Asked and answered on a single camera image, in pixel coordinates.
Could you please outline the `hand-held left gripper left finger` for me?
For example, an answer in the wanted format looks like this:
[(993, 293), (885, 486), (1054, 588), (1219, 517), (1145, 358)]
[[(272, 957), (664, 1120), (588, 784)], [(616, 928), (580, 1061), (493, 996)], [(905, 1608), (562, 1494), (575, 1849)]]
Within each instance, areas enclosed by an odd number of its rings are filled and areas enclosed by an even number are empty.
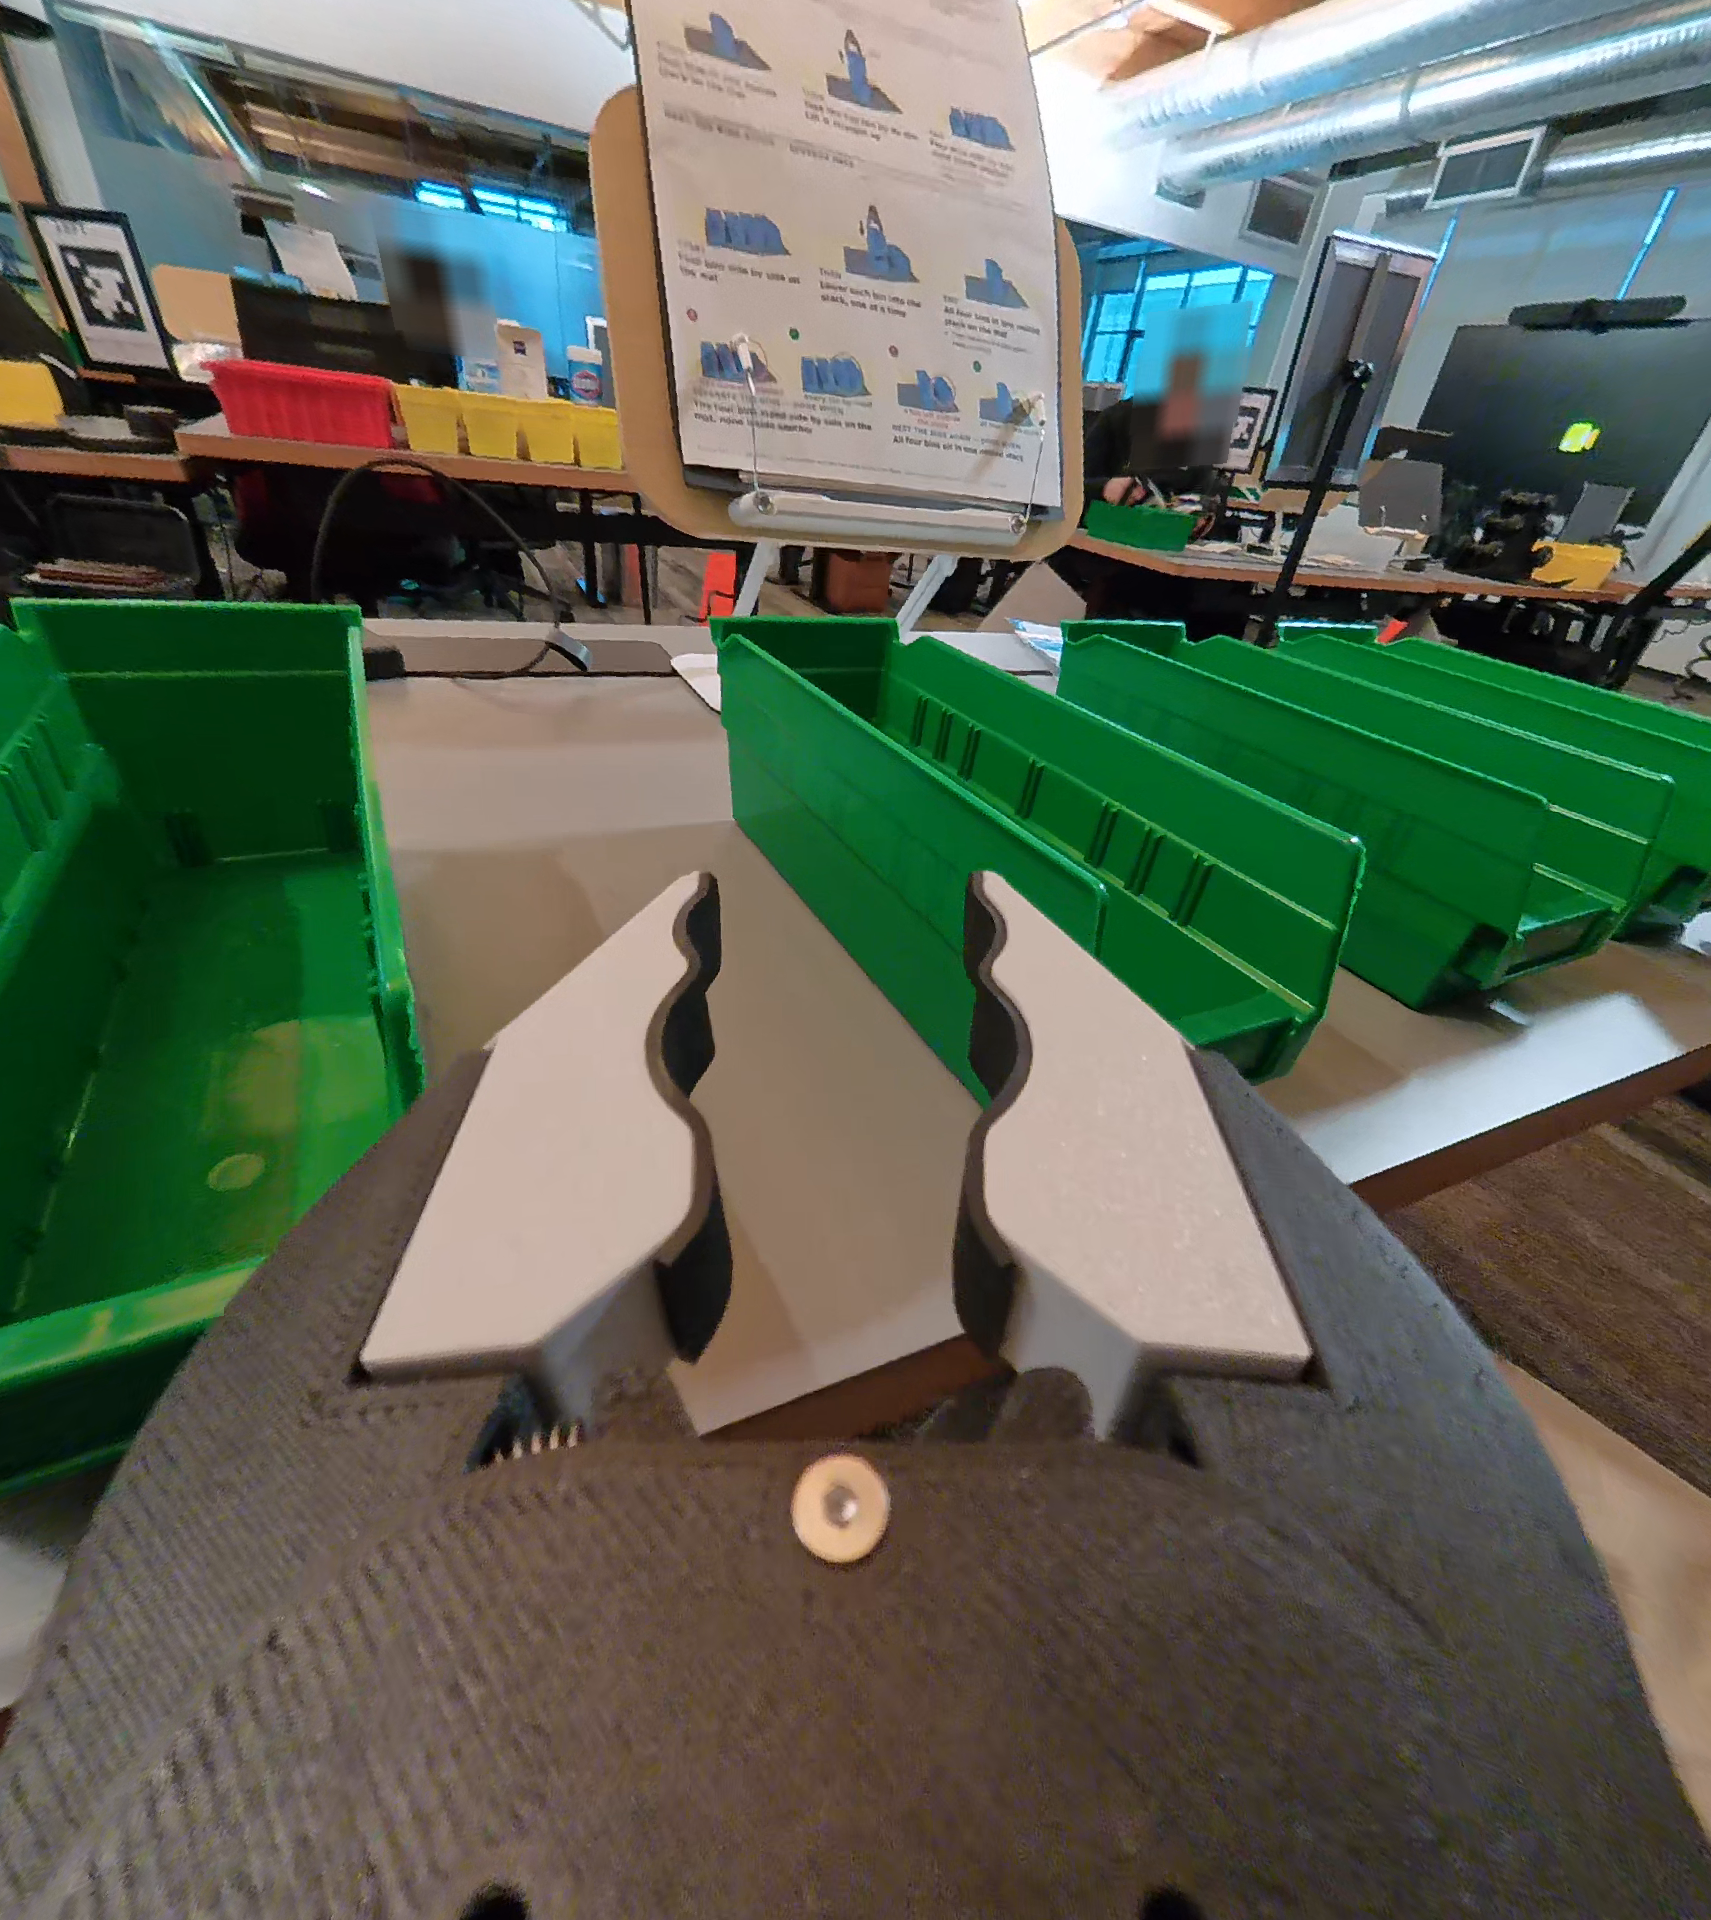
[(483, 1046), (355, 1369), (520, 1376), (552, 1423), (719, 1329), (731, 1251), (697, 1088), (716, 1057), (719, 881), (677, 875)]

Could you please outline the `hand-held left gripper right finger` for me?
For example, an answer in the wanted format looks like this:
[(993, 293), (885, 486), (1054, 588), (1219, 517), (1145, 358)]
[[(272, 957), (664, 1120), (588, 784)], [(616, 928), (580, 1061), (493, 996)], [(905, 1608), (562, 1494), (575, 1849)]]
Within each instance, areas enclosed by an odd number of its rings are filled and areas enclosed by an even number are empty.
[(966, 881), (966, 1140), (953, 1312), (1017, 1371), (1079, 1385), (1120, 1435), (1175, 1376), (1303, 1385), (1313, 1341), (1201, 1051), (1007, 875)]

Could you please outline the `green plastic bin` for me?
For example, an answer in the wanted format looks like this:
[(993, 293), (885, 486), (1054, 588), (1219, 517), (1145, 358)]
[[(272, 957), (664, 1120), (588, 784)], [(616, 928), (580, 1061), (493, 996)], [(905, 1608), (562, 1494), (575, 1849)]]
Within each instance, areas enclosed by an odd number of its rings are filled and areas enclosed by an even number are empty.
[(0, 1497), (116, 1460), (424, 1070), (340, 607), (0, 623)]
[(1357, 838), (1341, 972), (1415, 1013), (1624, 933), (1678, 794), (1307, 652), (1161, 623), (1067, 623), (1060, 695)]
[(1294, 1070), (1365, 901), (1353, 834), (887, 620), (710, 630), (735, 827), (978, 1106), (976, 871), (1186, 1042)]
[(1524, 861), (1609, 903), (1612, 943), (1676, 939), (1711, 909), (1711, 717), (1542, 675), (1371, 623), (1280, 623), (1279, 692), (1303, 714), (1535, 794)]

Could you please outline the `grey desk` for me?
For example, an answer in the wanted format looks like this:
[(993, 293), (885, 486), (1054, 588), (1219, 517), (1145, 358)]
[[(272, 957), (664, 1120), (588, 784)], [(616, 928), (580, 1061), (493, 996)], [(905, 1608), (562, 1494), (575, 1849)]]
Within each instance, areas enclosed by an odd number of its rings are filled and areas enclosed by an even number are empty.
[[(698, 1103), (743, 1243), (686, 1380), (698, 1430), (837, 1434), (966, 1380), (944, 1243), (971, 1098), (728, 817), (719, 719), (661, 679), (378, 682), (430, 1064), (483, 1042), (672, 875), (725, 884), (725, 1057)], [(1487, 1013), (1415, 1015), (1340, 973), (1266, 1098), (1396, 1211), (1711, 1073), (1711, 915), (1603, 944)]]

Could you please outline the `black monitor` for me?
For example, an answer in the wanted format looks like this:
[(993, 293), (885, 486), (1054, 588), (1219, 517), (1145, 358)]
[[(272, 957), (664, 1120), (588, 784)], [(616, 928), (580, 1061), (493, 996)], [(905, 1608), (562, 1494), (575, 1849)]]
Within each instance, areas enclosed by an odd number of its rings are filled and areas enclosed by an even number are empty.
[(1588, 482), (1624, 486), (1624, 526), (1648, 526), (1711, 420), (1711, 321), (1644, 327), (1455, 330), (1415, 424), (1445, 435), (1445, 473), (1483, 503)]

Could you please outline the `long wooden table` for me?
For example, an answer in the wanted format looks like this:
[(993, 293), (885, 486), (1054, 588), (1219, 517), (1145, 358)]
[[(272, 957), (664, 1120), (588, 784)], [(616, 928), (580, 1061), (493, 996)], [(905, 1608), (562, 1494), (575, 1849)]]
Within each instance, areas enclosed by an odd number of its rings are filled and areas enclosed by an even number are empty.
[[(1273, 595), (1280, 564), (1253, 561), (1253, 558), (1211, 558), (1211, 551), (1159, 551), (1159, 547), (1130, 547), (1103, 540), (1076, 528), (1066, 543), (1067, 551), (1085, 551), (1098, 561), (1130, 564), (1138, 575), (1156, 575), (1180, 586), (1233, 586)], [(1598, 588), (1568, 588), (1542, 580), (1487, 580), (1451, 570), (1365, 570), (1365, 564), (1311, 564), (1303, 561), (1290, 579), (1294, 595), (1415, 595), (1415, 596), (1478, 596), (1478, 600), (1575, 600), (1575, 607), (1629, 607), (1638, 596), (1654, 596), (1659, 607), (1711, 607), (1711, 580), (1678, 580), (1669, 588), (1634, 586), (1634, 580), (1603, 580)]]
[[(142, 456), (127, 448), (7, 448), (0, 444), (0, 470), (18, 473), (69, 473), (69, 477), (112, 477), (112, 482), (175, 482), (229, 473), (239, 467), (302, 467), (302, 470), (354, 470), (368, 464), (368, 448), (331, 448), (331, 444), (275, 444), (275, 438), (233, 438), (216, 419), (208, 431), (182, 431), (175, 452)], [(409, 456), (424, 470), (464, 477), (464, 482), (499, 482), (499, 486), (545, 486), (545, 493), (602, 493), (602, 496), (643, 496), (638, 477), (622, 467), (545, 467), (545, 464), (493, 464), (471, 456)]]

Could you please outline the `tilted screen on pole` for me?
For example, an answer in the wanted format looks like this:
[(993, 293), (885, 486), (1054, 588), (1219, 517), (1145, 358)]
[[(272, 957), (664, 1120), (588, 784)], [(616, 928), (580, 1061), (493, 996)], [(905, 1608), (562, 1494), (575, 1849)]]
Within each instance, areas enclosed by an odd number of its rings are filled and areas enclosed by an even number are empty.
[(1427, 293), (1434, 248), (1332, 234), (1273, 412), (1266, 486), (1353, 486)]

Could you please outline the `black battery charger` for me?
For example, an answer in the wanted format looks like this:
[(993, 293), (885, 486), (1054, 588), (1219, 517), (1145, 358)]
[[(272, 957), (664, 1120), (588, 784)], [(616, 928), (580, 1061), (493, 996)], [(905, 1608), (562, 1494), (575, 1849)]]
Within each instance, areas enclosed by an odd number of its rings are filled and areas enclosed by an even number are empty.
[(34, 596), (199, 596), (206, 540), (163, 498), (57, 493), (47, 498), (47, 547), (22, 586)]

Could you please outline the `row of small yellow bins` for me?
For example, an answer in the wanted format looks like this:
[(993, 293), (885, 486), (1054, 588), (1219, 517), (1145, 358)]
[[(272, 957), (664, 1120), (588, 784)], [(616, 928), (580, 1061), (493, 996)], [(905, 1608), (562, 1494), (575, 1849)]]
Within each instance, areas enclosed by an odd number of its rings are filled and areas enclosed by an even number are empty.
[(424, 385), (389, 385), (407, 448), (417, 456), (471, 456), (533, 467), (622, 467), (617, 412), (565, 398), (499, 398)]

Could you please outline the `red bin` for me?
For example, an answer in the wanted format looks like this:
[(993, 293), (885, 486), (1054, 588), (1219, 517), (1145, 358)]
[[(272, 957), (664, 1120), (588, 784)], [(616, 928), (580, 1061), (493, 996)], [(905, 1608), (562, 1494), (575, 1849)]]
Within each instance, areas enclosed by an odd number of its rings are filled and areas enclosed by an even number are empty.
[(214, 394), (233, 438), (392, 452), (392, 385), (272, 361), (216, 361)]

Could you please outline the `silver air duct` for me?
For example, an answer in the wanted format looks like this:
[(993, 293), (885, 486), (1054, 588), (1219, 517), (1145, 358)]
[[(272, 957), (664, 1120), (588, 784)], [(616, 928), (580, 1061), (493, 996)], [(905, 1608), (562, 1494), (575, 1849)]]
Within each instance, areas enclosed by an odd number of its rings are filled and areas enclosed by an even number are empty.
[(1711, 0), (1311, 3), (1107, 90), (1107, 146), (1159, 145), (1161, 197), (1495, 125), (1505, 109), (1690, 76)]

